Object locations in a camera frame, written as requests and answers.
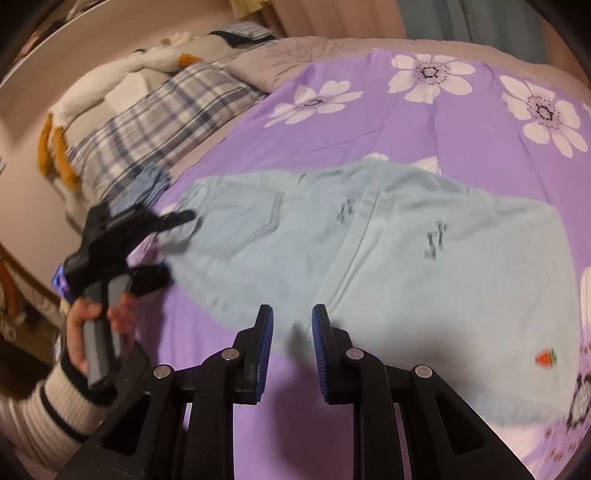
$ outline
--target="metal screw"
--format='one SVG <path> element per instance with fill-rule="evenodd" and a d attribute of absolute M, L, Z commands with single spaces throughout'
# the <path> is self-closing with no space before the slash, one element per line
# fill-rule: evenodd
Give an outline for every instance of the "metal screw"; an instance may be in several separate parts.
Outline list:
<path fill-rule="evenodd" d="M 154 376 L 156 378 L 166 378 L 170 375 L 170 367 L 168 365 L 160 365 L 154 369 Z"/>
<path fill-rule="evenodd" d="M 350 348 L 345 353 L 351 360 L 361 360 L 364 356 L 363 350 L 359 348 Z"/>
<path fill-rule="evenodd" d="M 235 360 L 239 356 L 240 356 L 240 352 L 238 350 L 236 350 L 235 348 L 226 348 L 222 352 L 222 358 L 224 360 Z"/>
<path fill-rule="evenodd" d="M 427 365 L 419 365 L 414 369 L 414 372 L 421 378 L 430 378 L 431 375 L 433 375 L 433 370 L 431 370 Z"/>

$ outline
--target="striped sleeve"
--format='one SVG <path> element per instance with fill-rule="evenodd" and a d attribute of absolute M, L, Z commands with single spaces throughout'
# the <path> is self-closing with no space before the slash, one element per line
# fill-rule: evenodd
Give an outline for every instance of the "striped sleeve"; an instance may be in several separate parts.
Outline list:
<path fill-rule="evenodd" d="M 58 471 L 104 420 L 115 398 L 114 388 L 90 392 L 65 353 L 27 400 L 0 395 L 0 432 L 15 450 Z"/>

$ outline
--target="jeans back pocket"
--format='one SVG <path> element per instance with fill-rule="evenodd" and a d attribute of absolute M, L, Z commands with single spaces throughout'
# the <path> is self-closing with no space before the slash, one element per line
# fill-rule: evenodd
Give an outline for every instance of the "jeans back pocket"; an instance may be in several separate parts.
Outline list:
<path fill-rule="evenodd" d="M 207 189 L 196 211 L 192 248 L 230 258 L 279 226 L 283 193 L 224 179 Z"/>

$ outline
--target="purple bedsheet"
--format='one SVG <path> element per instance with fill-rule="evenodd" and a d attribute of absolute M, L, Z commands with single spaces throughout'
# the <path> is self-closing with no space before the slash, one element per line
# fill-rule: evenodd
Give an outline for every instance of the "purple bedsheet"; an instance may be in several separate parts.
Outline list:
<path fill-rule="evenodd" d="M 307 171 L 371 153 L 405 164 L 437 156 L 448 178 L 554 205 L 580 279 L 591 265 L 590 112 L 563 92 L 487 64 L 376 49 L 366 57 L 310 65 L 189 168 L 157 209 L 211 175 Z M 236 332 L 216 324 L 177 286 L 162 294 L 159 305 L 146 311 L 140 332 L 155 363 L 189 367 L 232 343 Z M 245 314 L 254 321 L 256 312 Z M 561 471 L 589 427 L 586 328 L 582 339 L 571 418 L 525 427 L 518 431 L 520 445 L 508 442 L 541 480 Z M 238 480 L 349 478 L 349 407 L 325 405 L 313 370 L 272 353 L 262 403 L 236 408 L 235 466 Z"/>

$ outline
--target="plaid pillow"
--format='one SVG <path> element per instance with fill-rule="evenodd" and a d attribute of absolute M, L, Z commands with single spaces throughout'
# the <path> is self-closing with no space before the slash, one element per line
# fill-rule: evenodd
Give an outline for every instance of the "plaid pillow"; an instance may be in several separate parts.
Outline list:
<path fill-rule="evenodd" d="M 253 21 L 229 25 L 214 30 L 210 35 L 218 35 L 222 37 L 232 48 L 236 48 L 245 43 L 261 43 L 275 38 L 273 30 L 269 30 L 267 27 L 263 27 Z"/>
<path fill-rule="evenodd" d="M 170 168 L 265 96 L 208 63 L 196 63 L 68 149 L 98 199 L 114 204 L 148 166 Z"/>

